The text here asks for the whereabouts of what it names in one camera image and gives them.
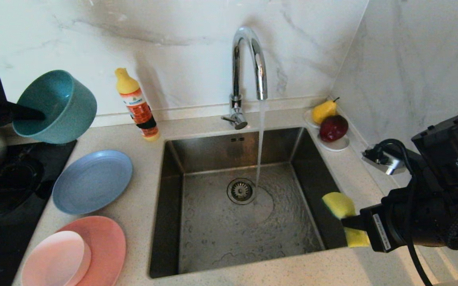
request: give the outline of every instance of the white marble backsplash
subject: white marble backsplash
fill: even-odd
[[[458,114],[458,1],[370,0],[333,88],[369,144]]]
[[[153,109],[222,104],[232,38],[247,25],[265,51],[269,98],[326,95],[367,2],[0,0],[0,77],[16,102],[40,74],[65,69],[95,94],[98,115],[126,112],[117,67],[140,80]],[[243,58],[245,100],[255,100]]]

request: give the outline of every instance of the yellow sponge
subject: yellow sponge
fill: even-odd
[[[353,200],[343,193],[332,192],[325,194],[323,196],[323,202],[338,219],[356,215]],[[367,247],[371,244],[367,232],[364,232],[363,230],[344,228],[344,232],[345,239],[347,240],[347,245],[350,248]]]

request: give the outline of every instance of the red apple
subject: red apple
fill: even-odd
[[[321,123],[319,136],[322,141],[333,142],[342,138],[348,129],[349,124],[344,117],[340,115],[328,116]]]

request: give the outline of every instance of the teal bowl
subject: teal bowl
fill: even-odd
[[[50,71],[35,79],[17,103],[43,112],[45,120],[15,120],[15,132],[52,144],[80,137],[97,113],[95,96],[63,70]]]

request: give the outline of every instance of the light pink plate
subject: light pink plate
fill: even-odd
[[[80,234],[91,249],[91,265],[77,286],[113,286],[125,262],[126,240],[121,227],[108,217],[88,216],[62,227]]]

